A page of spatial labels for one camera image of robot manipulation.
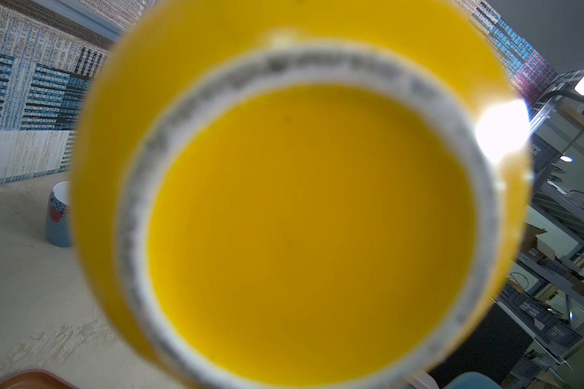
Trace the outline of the yellow mug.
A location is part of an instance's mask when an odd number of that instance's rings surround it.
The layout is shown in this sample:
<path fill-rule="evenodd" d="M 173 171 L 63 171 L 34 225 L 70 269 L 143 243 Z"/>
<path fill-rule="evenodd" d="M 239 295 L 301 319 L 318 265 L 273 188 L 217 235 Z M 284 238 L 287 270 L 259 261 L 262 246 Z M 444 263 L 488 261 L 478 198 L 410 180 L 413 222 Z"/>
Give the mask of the yellow mug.
<path fill-rule="evenodd" d="M 71 232 L 118 332 L 186 384 L 398 387 L 504 284 L 528 132 L 452 1 L 161 1 L 79 114 Z"/>

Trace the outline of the blue speckled mug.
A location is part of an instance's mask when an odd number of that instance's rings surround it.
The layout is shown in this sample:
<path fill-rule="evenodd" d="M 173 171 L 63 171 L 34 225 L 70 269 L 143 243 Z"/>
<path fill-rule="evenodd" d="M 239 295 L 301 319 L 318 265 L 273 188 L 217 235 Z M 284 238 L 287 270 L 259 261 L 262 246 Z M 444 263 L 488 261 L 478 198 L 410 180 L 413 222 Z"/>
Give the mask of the blue speckled mug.
<path fill-rule="evenodd" d="M 50 191 L 45 219 L 45 238 L 58 247 L 72 246 L 69 213 L 69 182 L 56 184 Z"/>

